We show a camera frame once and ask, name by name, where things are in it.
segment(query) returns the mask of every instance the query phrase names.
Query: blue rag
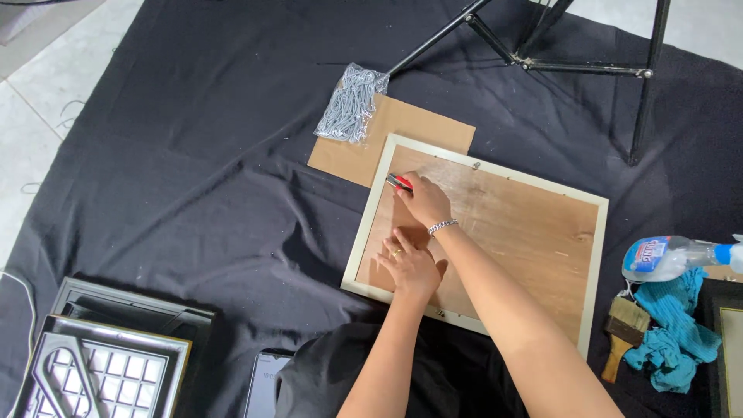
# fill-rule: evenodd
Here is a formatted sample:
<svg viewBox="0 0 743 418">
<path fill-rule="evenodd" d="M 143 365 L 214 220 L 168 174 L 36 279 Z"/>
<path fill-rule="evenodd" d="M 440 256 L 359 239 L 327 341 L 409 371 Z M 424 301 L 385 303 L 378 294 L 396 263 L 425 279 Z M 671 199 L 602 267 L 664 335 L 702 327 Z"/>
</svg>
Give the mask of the blue rag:
<svg viewBox="0 0 743 418">
<path fill-rule="evenodd" d="M 691 317 L 706 276 L 695 268 L 674 280 L 643 283 L 635 292 L 637 302 L 662 328 L 645 332 L 643 343 L 624 359 L 636 370 L 649 361 L 654 370 L 650 381 L 659 392 L 688 392 L 697 364 L 717 358 L 722 338 Z"/>
</svg>

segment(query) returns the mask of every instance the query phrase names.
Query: red utility knife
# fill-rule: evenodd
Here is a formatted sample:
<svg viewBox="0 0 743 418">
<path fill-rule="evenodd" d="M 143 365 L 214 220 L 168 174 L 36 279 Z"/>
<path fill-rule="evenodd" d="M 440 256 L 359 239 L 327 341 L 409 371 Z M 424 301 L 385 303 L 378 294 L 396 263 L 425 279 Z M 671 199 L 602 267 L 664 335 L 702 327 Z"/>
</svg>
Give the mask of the red utility knife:
<svg viewBox="0 0 743 418">
<path fill-rule="evenodd" d="M 407 181 L 407 179 L 404 179 L 402 176 L 397 176 L 393 173 L 390 173 L 387 175 L 387 182 L 395 186 L 395 189 L 402 189 L 407 192 L 413 193 L 413 185 L 410 184 L 410 181 Z"/>
</svg>

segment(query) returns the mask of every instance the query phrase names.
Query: smartphone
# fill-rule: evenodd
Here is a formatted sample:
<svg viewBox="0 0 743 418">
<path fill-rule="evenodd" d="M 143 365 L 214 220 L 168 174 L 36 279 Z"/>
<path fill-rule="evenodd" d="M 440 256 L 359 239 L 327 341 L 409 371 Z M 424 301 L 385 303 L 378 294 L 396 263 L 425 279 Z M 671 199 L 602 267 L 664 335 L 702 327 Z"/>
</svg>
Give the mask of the smartphone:
<svg viewBox="0 0 743 418">
<path fill-rule="evenodd" d="M 276 413 L 276 374 L 291 360 L 291 354 L 263 350 L 253 364 L 244 418 L 273 418 Z"/>
</svg>

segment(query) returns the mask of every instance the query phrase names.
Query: person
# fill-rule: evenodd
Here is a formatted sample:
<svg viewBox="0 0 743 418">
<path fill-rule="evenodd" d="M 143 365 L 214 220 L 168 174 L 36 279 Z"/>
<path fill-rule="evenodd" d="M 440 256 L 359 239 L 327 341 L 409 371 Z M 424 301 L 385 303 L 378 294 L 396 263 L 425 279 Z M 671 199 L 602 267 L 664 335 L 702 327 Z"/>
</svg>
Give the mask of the person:
<svg viewBox="0 0 743 418">
<path fill-rule="evenodd" d="M 450 201 L 438 185 L 416 172 L 403 177 L 414 193 L 398 190 L 398 195 L 420 223 L 428 228 L 451 220 Z M 517 403 L 525 412 L 508 408 L 512 416 L 622 416 L 550 315 L 464 230 L 448 225 L 433 236 L 458 272 L 518 390 Z M 377 254 L 376 260 L 389 270 L 396 287 L 381 327 L 349 324 L 303 346 L 279 373 L 277 418 L 461 415 L 456 391 L 442 378 L 445 373 L 416 344 L 424 309 L 441 283 L 446 262 L 434 263 L 425 248 L 416 248 L 397 228 L 384 245 L 389 253 Z M 364 350 L 369 341 L 371 349 Z M 422 364 L 419 351 L 425 357 Z M 481 412 L 504 416 L 504 411 Z"/>
</svg>

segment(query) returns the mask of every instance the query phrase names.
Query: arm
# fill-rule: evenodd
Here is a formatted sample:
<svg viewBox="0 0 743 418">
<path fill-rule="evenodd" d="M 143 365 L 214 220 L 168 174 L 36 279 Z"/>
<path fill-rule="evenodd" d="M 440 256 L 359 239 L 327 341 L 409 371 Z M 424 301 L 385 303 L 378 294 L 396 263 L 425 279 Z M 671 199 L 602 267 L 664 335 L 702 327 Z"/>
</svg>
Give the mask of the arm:
<svg viewBox="0 0 743 418">
<path fill-rule="evenodd" d="M 446 263 L 434 264 L 430 253 L 417 250 L 398 229 L 395 236 L 399 244 L 384 241 L 390 255 L 376 257 L 395 280 L 395 296 L 339 418 L 402 418 L 407 410 L 418 326 Z"/>
<path fill-rule="evenodd" d="M 430 227 L 452 218 L 441 188 L 415 172 L 403 176 L 414 194 L 398 194 L 418 221 Z M 435 238 L 457 269 L 532 417 L 622 416 L 575 346 L 526 289 L 458 225 L 436 231 Z"/>
</svg>

